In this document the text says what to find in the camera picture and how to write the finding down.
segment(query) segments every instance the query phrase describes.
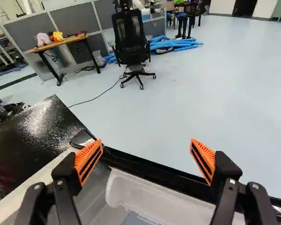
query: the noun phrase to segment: screw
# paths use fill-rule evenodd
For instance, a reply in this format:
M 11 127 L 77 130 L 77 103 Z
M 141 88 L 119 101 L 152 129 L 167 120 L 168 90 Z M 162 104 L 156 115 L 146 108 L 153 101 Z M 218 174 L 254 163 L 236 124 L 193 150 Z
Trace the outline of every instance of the screw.
M 253 188 L 259 189 L 259 185 L 258 185 L 258 184 L 253 183 Z

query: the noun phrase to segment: orange gripper pad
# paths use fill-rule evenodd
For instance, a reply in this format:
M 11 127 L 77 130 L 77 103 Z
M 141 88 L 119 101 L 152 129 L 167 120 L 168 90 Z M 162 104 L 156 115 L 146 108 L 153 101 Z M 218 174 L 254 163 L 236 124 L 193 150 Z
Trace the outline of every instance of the orange gripper pad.
M 92 142 L 76 153 L 74 167 L 78 173 L 78 177 L 82 186 L 102 154 L 103 147 L 101 139 Z
M 190 152 L 210 186 L 215 171 L 215 151 L 192 139 Z

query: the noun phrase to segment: pink object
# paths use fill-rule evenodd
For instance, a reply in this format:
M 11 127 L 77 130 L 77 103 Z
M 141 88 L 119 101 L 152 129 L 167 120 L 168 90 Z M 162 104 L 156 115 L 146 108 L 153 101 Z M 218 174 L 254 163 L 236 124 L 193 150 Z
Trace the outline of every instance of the pink object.
M 42 47 L 44 45 L 49 45 L 51 43 L 52 42 L 47 34 L 45 34 L 45 33 L 37 34 L 37 46 L 38 47 Z

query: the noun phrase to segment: doorway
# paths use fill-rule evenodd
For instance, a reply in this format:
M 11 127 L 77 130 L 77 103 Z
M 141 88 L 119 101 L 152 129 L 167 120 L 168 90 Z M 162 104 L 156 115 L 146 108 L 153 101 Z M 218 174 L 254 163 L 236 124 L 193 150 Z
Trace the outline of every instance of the doorway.
M 257 0 L 236 0 L 232 15 L 235 17 L 251 18 Z

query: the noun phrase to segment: gray office partition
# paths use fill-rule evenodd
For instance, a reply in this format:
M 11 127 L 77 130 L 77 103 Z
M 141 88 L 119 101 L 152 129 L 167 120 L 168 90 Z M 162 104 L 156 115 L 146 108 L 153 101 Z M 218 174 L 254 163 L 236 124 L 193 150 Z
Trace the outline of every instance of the gray office partition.
M 146 35 L 157 37 L 165 34 L 165 18 L 155 19 L 144 23 L 144 31 Z
M 23 52 L 37 45 L 36 36 L 38 33 L 55 30 L 47 13 L 7 23 L 4 27 Z
M 94 1 L 99 21 L 103 30 L 112 28 L 111 15 L 116 12 L 114 6 L 112 5 L 112 2 L 113 0 Z
M 107 42 L 114 39 L 111 16 L 115 13 L 113 0 L 90 0 L 65 8 L 43 11 L 35 15 L 20 17 L 16 21 L 3 24 L 7 36 L 34 68 L 42 80 L 53 78 L 38 54 L 30 54 L 29 49 L 37 45 L 39 32 L 61 31 L 63 35 L 87 31 L 88 43 L 92 51 L 100 50 L 102 56 L 111 52 Z M 146 35 L 154 37 L 165 34 L 165 12 L 160 11 L 144 21 Z M 57 62 L 48 60 L 56 71 L 71 73 L 86 65 L 92 65 L 90 55 L 83 42 L 74 42 L 50 50 L 49 54 L 58 57 Z
M 99 31 L 91 2 L 61 8 L 50 12 L 58 29 L 65 34 L 75 34 L 85 30 L 88 33 Z
M 108 51 L 105 47 L 102 34 L 94 34 L 89 36 L 88 43 L 92 51 L 100 50 L 102 56 L 108 55 Z M 91 61 L 90 54 L 88 50 L 85 48 L 85 44 L 83 42 L 74 42 L 74 43 L 67 44 L 67 46 L 77 64 Z

